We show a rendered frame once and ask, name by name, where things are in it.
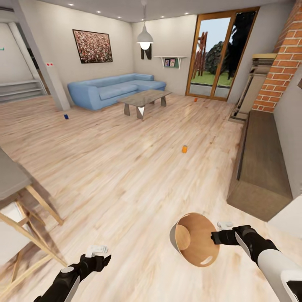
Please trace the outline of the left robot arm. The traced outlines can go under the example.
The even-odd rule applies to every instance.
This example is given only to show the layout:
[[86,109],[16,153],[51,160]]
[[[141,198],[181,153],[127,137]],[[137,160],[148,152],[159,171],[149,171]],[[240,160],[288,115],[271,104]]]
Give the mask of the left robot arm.
[[107,267],[112,255],[104,259],[95,253],[107,253],[108,247],[103,245],[89,245],[87,253],[80,258],[79,264],[72,264],[62,270],[53,284],[43,296],[38,296],[34,302],[71,302],[80,282],[92,271],[101,272]]

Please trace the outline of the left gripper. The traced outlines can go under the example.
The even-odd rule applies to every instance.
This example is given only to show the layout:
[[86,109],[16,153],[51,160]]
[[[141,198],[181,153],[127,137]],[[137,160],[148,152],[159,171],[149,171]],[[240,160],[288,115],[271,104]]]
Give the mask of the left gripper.
[[[85,257],[86,254],[83,254],[80,258],[80,262],[86,263],[88,267],[87,276],[92,272],[101,272],[104,267],[107,267],[112,255],[109,255],[104,259],[104,256],[94,256],[91,258]],[[86,277],[87,277],[86,276]]]

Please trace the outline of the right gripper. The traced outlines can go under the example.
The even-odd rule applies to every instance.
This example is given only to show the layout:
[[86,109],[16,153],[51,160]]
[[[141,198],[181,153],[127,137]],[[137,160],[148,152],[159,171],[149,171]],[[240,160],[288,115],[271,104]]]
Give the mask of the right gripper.
[[220,245],[220,244],[233,245],[227,237],[228,231],[229,231],[229,229],[212,232],[211,238],[213,239],[214,244],[216,244],[216,245]]

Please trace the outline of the trash can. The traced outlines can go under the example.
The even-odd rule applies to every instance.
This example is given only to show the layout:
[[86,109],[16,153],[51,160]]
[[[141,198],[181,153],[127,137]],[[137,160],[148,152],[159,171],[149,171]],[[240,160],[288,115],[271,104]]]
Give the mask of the trash can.
[[[172,245],[191,265],[198,268],[211,266],[218,258],[220,245],[211,238],[216,228],[206,216],[190,212],[183,215],[172,227],[169,238]],[[210,256],[212,259],[204,264]]]

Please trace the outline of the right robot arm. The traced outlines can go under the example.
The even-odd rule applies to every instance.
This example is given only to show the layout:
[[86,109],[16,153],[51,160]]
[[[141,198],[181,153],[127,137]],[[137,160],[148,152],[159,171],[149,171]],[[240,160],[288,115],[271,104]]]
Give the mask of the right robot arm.
[[250,225],[228,229],[233,225],[231,220],[218,220],[219,231],[211,233],[214,244],[241,246],[259,266],[280,302],[302,302],[302,267]]

